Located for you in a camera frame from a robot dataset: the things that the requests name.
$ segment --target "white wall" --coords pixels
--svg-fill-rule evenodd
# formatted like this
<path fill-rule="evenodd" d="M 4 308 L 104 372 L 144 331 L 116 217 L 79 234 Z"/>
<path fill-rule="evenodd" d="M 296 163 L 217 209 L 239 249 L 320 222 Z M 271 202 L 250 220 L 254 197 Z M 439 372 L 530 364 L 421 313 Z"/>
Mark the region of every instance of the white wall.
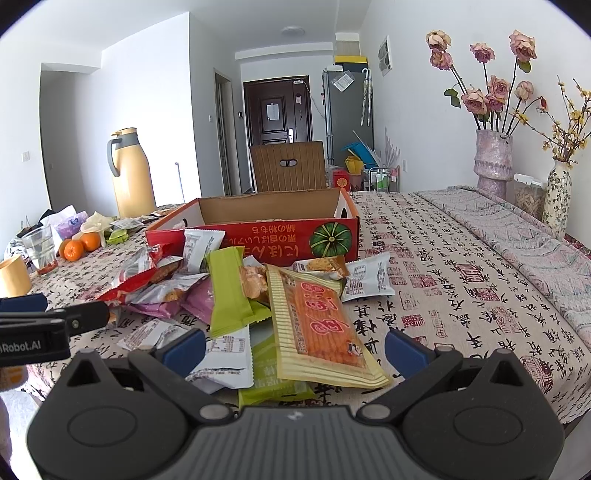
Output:
<path fill-rule="evenodd" d="M 331 54 L 303 54 L 299 56 L 280 57 L 265 60 L 244 61 L 240 65 L 242 83 L 281 77 L 310 77 L 310 92 L 318 107 L 324 114 L 322 102 L 322 71 L 332 65 Z M 326 123 L 319 114 L 314 103 L 312 108 L 312 140 L 324 142 L 326 156 Z"/>
<path fill-rule="evenodd" d="M 49 41 L 27 43 L 11 33 L 0 40 L 0 251 L 25 217 L 39 220 L 49 208 L 41 158 L 39 88 L 41 63 L 100 66 L 100 52 Z M 30 152 L 30 160 L 21 154 Z"/>
<path fill-rule="evenodd" d="M 215 72 L 232 82 L 238 166 L 244 192 L 250 187 L 250 173 L 246 156 L 244 118 L 238 117 L 238 112 L 243 111 L 242 88 L 234 52 L 193 15 L 189 20 L 189 44 L 194 142 L 202 196 L 224 195 L 217 141 Z"/>
<path fill-rule="evenodd" d="M 496 54 L 488 64 L 489 75 L 512 79 L 515 57 L 509 47 L 509 35 L 518 29 L 535 37 L 538 59 L 532 71 L 520 73 L 518 80 L 533 82 L 536 94 L 544 95 L 552 113 L 566 118 L 559 74 L 573 99 L 572 77 L 591 89 L 591 68 L 586 62 L 591 39 L 573 21 L 546 0 L 500 0 L 494 8 L 485 2 L 456 0 L 453 7 L 432 0 L 373 0 L 360 33 L 362 54 L 368 56 L 374 74 L 374 125 L 376 150 L 384 149 L 384 127 L 400 147 L 401 158 L 408 160 L 408 172 L 402 174 L 405 191 L 443 188 L 454 184 L 475 185 L 473 173 L 475 129 L 473 117 L 465 109 L 449 105 L 443 91 L 456 81 L 450 72 L 435 69 L 429 63 L 425 43 L 429 30 L 445 30 L 452 38 L 449 53 L 466 84 L 485 90 L 482 65 L 470 53 L 470 44 L 486 42 Z M 378 48 L 389 34 L 393 71 L 385 77 L 378 69 Z M 531 112 L 537 127 L 550 130 L 545 118 Z M 514 170 L 546 179 L 553 166 L 550 152 L 541 149 L 535 132 L 519 127 L 514 136 Z M 573 200 L 568 232 L 591 245 L 591 158 L 580 153 L 574 171 Z"/>
<path fill-rule="evenodd" d="M 79 150 L 64 162 L 80 163 L 89 213 L 117 214 L 106 144 L 111 133 L 126 127 L 138 129 L 157 205 L 183 201 L 175 162 L 185 199 L 201 195 L 191 115 L 189 14 L 104 50 L 100 70 L 75 75 L 72 95 Z"/>

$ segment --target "chair backrest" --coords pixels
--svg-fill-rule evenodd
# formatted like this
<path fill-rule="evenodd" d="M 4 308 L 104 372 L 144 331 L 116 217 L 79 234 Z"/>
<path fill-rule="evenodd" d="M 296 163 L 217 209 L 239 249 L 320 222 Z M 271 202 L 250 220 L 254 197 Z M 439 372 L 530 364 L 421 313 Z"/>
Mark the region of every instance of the chair backrest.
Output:
<path fill-rule="evenodd" d="M 258 192 L 326 188 L 322 142 L 297 142 L 251 147 Z"/>

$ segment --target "blue gripper pad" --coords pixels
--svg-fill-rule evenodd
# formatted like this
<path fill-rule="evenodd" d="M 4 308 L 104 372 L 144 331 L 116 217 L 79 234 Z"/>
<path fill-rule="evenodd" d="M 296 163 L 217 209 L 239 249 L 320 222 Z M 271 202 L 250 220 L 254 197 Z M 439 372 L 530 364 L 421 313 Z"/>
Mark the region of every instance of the blue gripper pad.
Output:
<path fill-rule="evenodd" d="M 165 367 L 185 378 L 205 357 L 205 334 L 189 330 L 183 336 L 154 352 L 154 357 Z"/>
<path fill-rule="evenodd" d="M 404 377 L 409 378 L 420 372 L 435 360 L 435 352 L 405 335 L 391 329 L 384 340 L 386 359 Z"/>
<path fill-rule="evenodd" d="M 47 299 L 43 293 L 0 299 L 0 312 L 44 312 Z"/>

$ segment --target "orange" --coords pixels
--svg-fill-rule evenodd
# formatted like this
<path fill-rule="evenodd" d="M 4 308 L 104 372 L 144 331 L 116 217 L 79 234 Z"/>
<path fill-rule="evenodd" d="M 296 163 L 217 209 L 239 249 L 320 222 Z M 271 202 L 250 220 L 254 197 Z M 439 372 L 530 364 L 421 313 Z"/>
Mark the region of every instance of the orange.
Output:
<path fill-rule="evenodd" d="M 85 233 L 80 237 L 84 250 L 93 252 L 100 247 L 100 235 L 96 232 Z"/>
<path fill-rule="evenodd" d="M 64 258 L 64 250 L 66 249 L 66 245 L 71 241 L 71 238 L 66 238 L 62 243 L 60 243 L 60 257 Z"/>
<path fill-rule="evenodd" d="M 84 245 L 79 240 L 70 240 L 64 249 L 64 258 L 70 262 L 75 262 L 84 255 Z"/>

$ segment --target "flower vase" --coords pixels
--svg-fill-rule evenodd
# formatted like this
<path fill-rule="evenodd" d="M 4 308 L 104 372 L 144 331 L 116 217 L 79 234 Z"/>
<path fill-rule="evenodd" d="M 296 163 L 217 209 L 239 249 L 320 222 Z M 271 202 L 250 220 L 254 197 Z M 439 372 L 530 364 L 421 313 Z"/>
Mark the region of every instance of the flower vase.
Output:
<path fill-rule="evenodd" d="M 554 160 L 554 168 L 548 175 L 542 221 L 550 227 L 558 239 L 564 238 L 569 219 L 570 197 L 573 190 L 571 168 L 568 162 Z"/>
<path fill-rule="evenodd" d="M 494 130 L 476 131 L 474 173 L 478 188 L 505 199 L 513 179 L 513 138 Z"/>

